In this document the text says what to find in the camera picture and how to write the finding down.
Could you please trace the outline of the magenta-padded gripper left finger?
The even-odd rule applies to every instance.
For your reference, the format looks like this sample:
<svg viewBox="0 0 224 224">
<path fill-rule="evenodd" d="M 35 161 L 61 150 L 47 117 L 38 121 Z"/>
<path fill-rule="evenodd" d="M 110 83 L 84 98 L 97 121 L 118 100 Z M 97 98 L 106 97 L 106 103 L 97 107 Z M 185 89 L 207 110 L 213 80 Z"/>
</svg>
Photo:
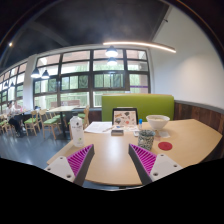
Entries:
<svg viewBox="0 0 224 224">
<path fill-rule="evenodd" d="M 45 170 L 82 186 L 94 154 L 94 145 L 91 144 L 68 157 L 59 156 Z"/>
</svg>

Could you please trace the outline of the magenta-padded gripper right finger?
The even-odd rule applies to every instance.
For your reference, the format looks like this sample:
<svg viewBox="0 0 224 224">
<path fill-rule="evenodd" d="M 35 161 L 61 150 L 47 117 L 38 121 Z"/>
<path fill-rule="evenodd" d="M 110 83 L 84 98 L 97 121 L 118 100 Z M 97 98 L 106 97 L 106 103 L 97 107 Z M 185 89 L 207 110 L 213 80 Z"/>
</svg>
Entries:
<svg viewBox="0 0 224 224">
<path fill-rule="evenodd" d="M 150 184 L 182 169 L 167 155 L 156 155 L 134 144 L 129 145 L 128 153 L 143 185 Z"/>
</svg>

